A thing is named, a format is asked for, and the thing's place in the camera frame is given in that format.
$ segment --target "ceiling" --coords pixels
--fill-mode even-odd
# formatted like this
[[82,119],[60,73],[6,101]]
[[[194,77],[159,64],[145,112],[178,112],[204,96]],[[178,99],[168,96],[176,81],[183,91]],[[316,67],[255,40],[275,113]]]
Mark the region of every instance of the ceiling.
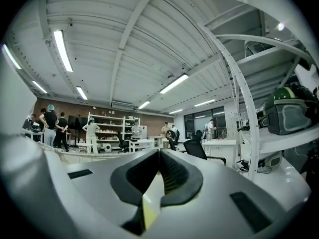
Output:
[[[147,111],[193,113],[195,104],[214,98],[218,107],[235,95],[227,63],[197,25],[208,21],[215,35],[293,38],[287,29],[277,31],[278,22],[269,15],[235,0],[30,0],[5,42],[23,68],[19,74],[38,97],[103,107],[111,101],[138,107],[150,100]],[[74,72],[64,69],[55,30],[64,31]],[[279,86],[296,57],[273,48],[268,57],[260,59],[258,53],[248,59],[244,41],[223,43],[246,77],[256,106]],[[183,73],[187,80],[159,93]],[[76,86],[83,88],[87,101]]]

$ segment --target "air vent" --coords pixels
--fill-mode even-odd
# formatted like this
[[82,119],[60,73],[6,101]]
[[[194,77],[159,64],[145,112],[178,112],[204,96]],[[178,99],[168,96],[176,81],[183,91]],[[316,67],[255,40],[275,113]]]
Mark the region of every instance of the air vent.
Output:
[[112,102],[112,107],[114,109],[131,111],[131,110],[133,110],[134,106],[132,104],[126,104],[126,103],[120,103],[120,102]]

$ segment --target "fluorescent light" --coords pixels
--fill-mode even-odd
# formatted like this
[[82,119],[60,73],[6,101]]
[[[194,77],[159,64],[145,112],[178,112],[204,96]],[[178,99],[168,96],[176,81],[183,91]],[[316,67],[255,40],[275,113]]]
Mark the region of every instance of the fluorescent light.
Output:
[[16,60],[14,59],[14,57],[12,56],[11,52],[9,51],[8,47],[4,44],[3,48],[5,50],[5,52],[7,53],[7,55],[9,56],[9,58],[11,59],[11,61],[13,62],[13,64],[15,65],[15,67],[17,69],[22,69],[19,64],[16,62]]
[[171,112],[171,113],[169,113],[169,114],[175,114],[175,113],[178,113],[178,112],[181,112],[183,109],[180,109],[180,110],[177,110],[177,111],[175,111],[175,112]]
[[284,30],[285,25],[282,24],[282,23],[279,23],[278,26],[277,26],[277,28],[278,28],[279,31]]
[[215,101],[215,99],[212,99],[212,100],[209,100],[209,101],[206,101],[206,102],[204,102],[204,103],[200,103],[200,104],[194,105],[194,106],[197,107],[197,106],[201,106],[201,105],[204,105],[204,104],[207,104],[207,103],[212,103],[212,102],[214,102],[214,101]]
[[33,84],[35,84],[39,89],[41,89],[45,94],[48,94],[48,92],[45,91],[45,90],[43,89],[43,87],[41,87],[36,81],[32,81],[32,82],[33,82]]
[[78,92],[80,93],[80,95],[82,96],[82,98],[84,100],[88,100],[88,98],[86,97],[86,95],[84,94],[84,91],[82,90],[81,87],[76,87],[76,89],[78,90]]
[[147,106],[150,103],[150,101],[146,101],[144,104],[142,104],[139,109],[143,109],[145,106]]
[[180,84],[181,82],[183,82],[184,80],[186,80],[188,78],[187,74],[182,74],[181,76],[179,76],[175,81],[173,81],[172,83],[170,83],[168,86],[166,86],[165,88],[163,88],[160,93],[161,94],[165,94],[167,91],[171,90],[172,88],[174,88],[175,86],[177,86],[178,84]]
[[217,114],[224,114],[225,112],[220,112],[220,113],[216,113],[216,114],[213,114],[213,115],[217,115]]
[[62,58],[65,70],[68,72],[73,72],[68,54],[66,53],[66,48],[65,48],[64,38],[63,38],[63,31],[54,31],[54,38],[55,38],[56,45],[58,46],[58,50]]

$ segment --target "blue hair cap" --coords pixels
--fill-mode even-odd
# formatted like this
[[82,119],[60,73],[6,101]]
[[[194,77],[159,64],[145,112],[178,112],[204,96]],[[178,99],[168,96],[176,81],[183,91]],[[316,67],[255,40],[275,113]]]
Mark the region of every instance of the blue hair cap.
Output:
[[54,106],[53,105],[48,105],[48,110],[53,111],[54,110]]

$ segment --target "brown wall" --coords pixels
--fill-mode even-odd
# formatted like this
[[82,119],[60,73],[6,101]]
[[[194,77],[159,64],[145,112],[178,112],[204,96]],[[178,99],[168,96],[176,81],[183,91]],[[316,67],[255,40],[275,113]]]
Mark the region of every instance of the brown wall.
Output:
[[[99,108],[99,107],[96,107],[96,109],[94,110],[92,106],[76,105],[76,104],[70,104],[70,103],[65,103],[60,101],[38,98],[34,106],[34,113],[36,114],[37,118],[41,114],[40,110],[42,108],[47,109],[48,105],[54,105],[54,109],[58,117],[60,117],[61,112],[64,112],[66,119],[68,119],[70,115],[71,116],[81,115],[81,117],[87,118],[89,112],[95,115],[103,115],[102,112],[113,111],[112,109]],[[141,125],[145,125],[148,127],[148,136],[160,135],[161,134],[160,130],[162,126],[164,126],[165,121],[174,122],[173,118],[137,114],[132,112],[122,112],[117,110],[114,110],[114,112],[115,112],[114,117],[117,117],[117,118],[121,118],[123,116],[125,117],[134,116],[134,117],[141,118]],[[80,136],[83,139],[85,139],[85,134],[82,133],[80,134]]]

